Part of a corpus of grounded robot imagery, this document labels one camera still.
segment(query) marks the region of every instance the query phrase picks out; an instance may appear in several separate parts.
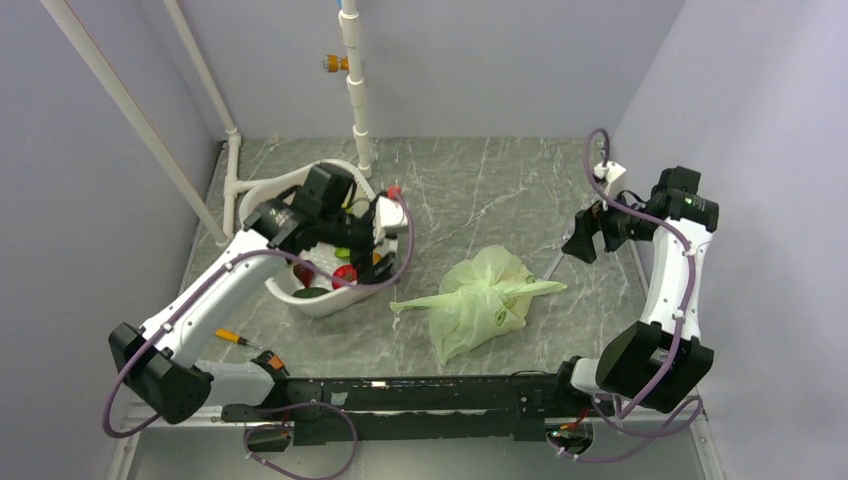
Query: purple cable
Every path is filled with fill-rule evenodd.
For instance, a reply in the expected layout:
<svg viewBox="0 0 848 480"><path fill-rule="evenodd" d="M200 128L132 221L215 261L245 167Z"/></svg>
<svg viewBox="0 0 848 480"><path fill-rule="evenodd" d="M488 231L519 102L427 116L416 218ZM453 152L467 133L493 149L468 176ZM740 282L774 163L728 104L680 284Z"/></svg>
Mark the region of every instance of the purple cable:
<svg viewBox="0 0 848 480"><path fill-rule="evenodd" d="M618 413L621 410L621 401L618 400L618 397L615 397L615 399L616 399L616 402L615 402L616 416L619 416ZM660 430L657 430L657 431L654 431L654 432L645 432L645 431L642 431L642 430L633 430L632 428L619 426L618 424L613 422L613 420L610 417L608 417L603 411L601 411L600 408L598 408L598 404L596 402L592 402L592 408L595 409L595 413L597 413L598 416L601 417L601 419L604 421L604 423L609 425L613 430L616 430L616 431L621 432L625 435L630 435L630 436L633 436L633 437L663 438L663 437L670 437L672 435L676 435L676 434L686 430L687 428L689 428L689 426L692 425L692 423L694 423L695 420L698 418L698 415L700 415L701 412L703 411L704 401L701 399L700 396L688 397L686 400L687 400L686 405L688 405L689 403L692 403L692 402L698 402L698 406L695 408L695 411L692 412L692 415L690 415L689 418L685 422L683 422L683 424L681 424L680 426L674 427L674 428L669 429L669 430L660 429ZM679 410L676 414L670 416L669 420L674 421L677 418L677 415L681 412L682 412L682 409Z"/></svg>
<svg viewBox="0 0 848 480"><path fill-rule="evenodd" d="M250 440L251 435L253 435L254 433L256 433L260 430L270 430L270 429L285 430L286 429L286 427L281 427L280 425L275 425L275 424L270 424L270 423L253 427L250 430L248 430L247 433L244 435L244 443L243 444L244 444L244 451L247 452L247 458L252 458L253 460L256 460L257 462L259 462L262 465L270 468L271 470L274 470L277 473L281 473L281 474L283 474L287 477L294 478L295 480L332 480L334 478L338 478L341 474L343 474L348 468L350 468L350 465L353 463L353 459L356 457L356 450L359 448L359 436L356 434L356 426L353 424L353 420L351 420L350 417L346 413L344 413L340 408L336 407L335 405L330 405L329 403L324 403L324 402L307 402L307 403L295 403L293 405L288 405L288 406L279 407L279 408L257 408L255 410L257 412L263 412L263 413L281 413L281 412L286 412L286 411L289 411L289 410L296 410L298 408L307 408L307 407L321 407L321 408L326 408L328 410L332 410L332 411L338 413L339 416L341 416L344 419L344 421L347 422L347 426L350 427L350 433L351 433L353 445L351 446L350 456L347 458L347 462L345 462L345 464L342 465L341 468L336 470L335 473L333 473L331 475L327 475L326 477L319 477L319 478L302 477L302 476L300 476L296 473L290 472L290 471L278 466L277 464L275 464L273 462L269 462L268 460L265 460L264 458L260 457L259 455L251 452L250 447L248 446L247 443L248 443L248 440Z"/></svg>
<svg viewBox="0 0 848 480"><path fill-rule="evenodd" d="M609 206L615 208L616 210L620 210L630 216L636 217L640 220L645 220L646 222L650 222L654 225L665 228L677 238L677 240L683 246L684 251L688 251L691 246L691 242L686 238L685 235L683 235L680 230L674 228L674 226L662 219L652 217L645 213L636 211L628 207L627 205L619 203L617 200L610 197L604 192L603 187L601 187L600 184L598 184L598 181L595 180L595 174L592 171L591 165L589 165L592 158L592 139L595 138L595 135L597 134L601 134L604 136L604 143L606 144L606 148L604 148L604 164L606 164L606 160L607 158L609 158L610 150L612 149L609 133L603 128L596 128L592 130L589 136L586 137L586 143L584 144L583 148L583 171L586 173L586 177L589 180L589 185L592 187L595 193L597 193L601 197L601 199L603 199L603 201L605 201ZM674 319L674 336L671 340L671 347L669 348L668 356L666 356L665 361L662 363L662 365L660 365L660 368L659 370L657 370L657 373L655 373L654 376L651 377L651 380L648 381L648 383L646 383L645 386L642 387L641 390L639 390L639 393L637 393L633 397L633 399L630 400L630 402L624 406L621 411L621 416L619 418L625 418L627 415L630 414L630 412L633 411L634 408L636 408L637 405L639 405L639 403L642 402L642 400L645 399L645 397L650 395L654 388L662 381L665 374L668 373L668 371L671 369L671 365L674 362L674 358L677 356L677 349L680 348L680 337L683 334L683 322L685 320L685 312L686 309L689 307L689 300L692 298L692 293L695 290L695 257L687 256L686 259L689 264L689 278L686 282L686 289L683 291L683 298L680 301L680 306L678 307L680 311L684 312L684 316L680 316Z"/></svg>
<svg viewBox="0 0 848 480"><path fill-rule="evenodd" d="M386 287L396 283L398 280L400 280L400 277L402 275L404 275L407 270L409 270L409 265L411 263L412 253L415 250L415 223L412 220L412 214L409 212L409 206L406 204L406 201L403 199L402 196L398 196L397 201L398 201L398 203L400 203L401 209L403 209L403 214L406 217L406 223L407 223L407 229L408 229L407 240L406 240L406 255L404 256L403 264L398 269L398 271L395 272L395 274L392 275L392 277L389 278L388 280L386 280L385 282L368 284L368 285L358 285L358 284L355 284L355 283L351 283L351 282L348 282L348 281L343 280L341 278L333 277L332 274L327 273L327 272L319 269L318 267L316 267L312 263L301 259L297 255L293 255L291 253L283 252L283 251L280 251L280 250L254 250L252 252L245 252L245 253L242 253L241 255L237 255L237 256L233 257L228 263L230 265L237 265L237 264L241 263L242 261L247 260L248 258L252 258L252 257L259 256L259 255L269 255L269 256L273 256L273 257L283 257L283 258L285 258L289 261L292 261L294 263L298 263L298 264L306 267L307 269L314 272L316 275L321 275L322 277L326 277L326 278L328 278L332 281L335 281L336 283L338 283L342 286L345 286L345 287L366 289L366 290L380 290L382 288L386 288ZM206 291L209 290L209 288L211 288L212 285L214 285L215 282L217 282L218 279L221 278L221 276L223 276L227 272L229 272L229 270L227 269L226 265L221 266L221 268L212 272L212 274L209 275L209 277L206 280L204 280L203 283L201 283L200 286L197 287L197 289L194 292L192 292L191 295L189 295L189 297L186 299L186 301L183 302L182 305L177 307L176 310L174 310L174 313L170 317L168 317L167 320L165 320L165 323L162 324L162 326L159 328L159 330L157 330L149 339L147 339L146 342L144 342L141 345L141 347L139 347L139 349L135 352L135 354L133 354L133 356L130 357L130 359L127 361L127 363L124 365L124 367L121 368L121 370L118 372L118 376L115 378L115 382L112 385L111 390L109 391L109 396L106 398L106 404L103 406L103 414L102 414L101 420L100 420L100 423L103 427L103 431L106 433L106 435L108 435L112 438L130 437L130 436L135 435L136 433L144 430L148 425L155 422L156 420L158 420L162 416L161 414L157 413L157 414L153 415L152 417L148 418L147 420L145 420L144 422L140 423L139 425L136 425L135 427L133 427L133 428L127 430L127 431L124 431L124 432L119 432L119 431L115 430L114 428L112 428L112 422L111 422L112 406L115 403L115 397L117 397L117 395L118 395L118 390L120 390L121 384L124 383L124 379L127 378L127 375L129 374L130 370L132 370L132 368L135 367L135 364L138 363L138 360L148 350L150 350L150 348L153 345L155 345L156 342L158 342L162 338L163 335L165 335L165 333L166 333L165 325L173 326L175 323L177 323L177 320L179 320L186 313L186 311L188 311L188 309L191 308L191 306L194 305L195 302L197 302L197 300L204 293L206 293Z"/></svg>
<svg viewBox="0 0 848 480"><path fill-rule="evenodd" d="M669 417L668 417L668 418L667 418L667 419L663 422L662 426L660 426L660 430L659 430L659 431L661 432L661 431L665 430L665 428L666 428L666 427L668 427L668 426L671 424L671 422L673 422L673 421L674 421L674 419L675 419L675 418L677 418L677 416L678 416L678 415L680 415L680 412L682 412L682 411L683 411L683 409L685 409L686 407L688 407L688 406L689 406L689 404L690 404L690 403L692 403L692 402L694 402L695 400L699 400L699 401L700 401L700 397L689 397L689 399L687 399L686 401L684 401L683 403L681 403L680 405L678 405L678 406L677 406L677 408L674 410L674 412L672 412L672 413L671 413L671 416L669 416ZM692 424L692 422L694 422L694 421L695 421L695 419L696 419L696 418L697 418L697 415L693 415L693 416L692 416L692 417L690 417L688 420L686 420L686 422L685 422L686 427L688 428L688 427ZM549 444L551 447L553 447L553 449L554 449L554 450L556 450L557 454L559 454L559 453L560 453L560 447L559 447L559 445L557 445L556 443L554 443L554 442L553 442L553 440L551 440L551 438L550 438L550 437L548 437L548 439L547 439L547 440L548 440L548 444ZM648 439L646 439L644 442L642 442L642 443L640 443L639 445L635 446L633 449L631 449L631 450L629 450L629 451L627 451L627 452L624 452L624 453L622 453L621 455L616 455L616 456L614 456L614 457L608 457L608 458L585 458L585 457L582 457L582 456L580 456L580 455L574 455L574 454L568 453L568 452L566 452L566 451L563 451L563 452L562 452L562 455L565 455L565 456L567 456L568 458L570 458L570 459L572 459L572 460L574 460L574 461L576 461L576 462L585 462L585 463L614 463L614 462L620 462L620 461L622 461L622 460L627 460L628 458L632 457L633 455L636 455L637 453L639 453L639 452L641 452L642 450L644 450L644 449L645 449L648 445L650 445L650 444L651 444L651 442L653 442L654 440L656 440L656 438L648 438Z"/></svg>

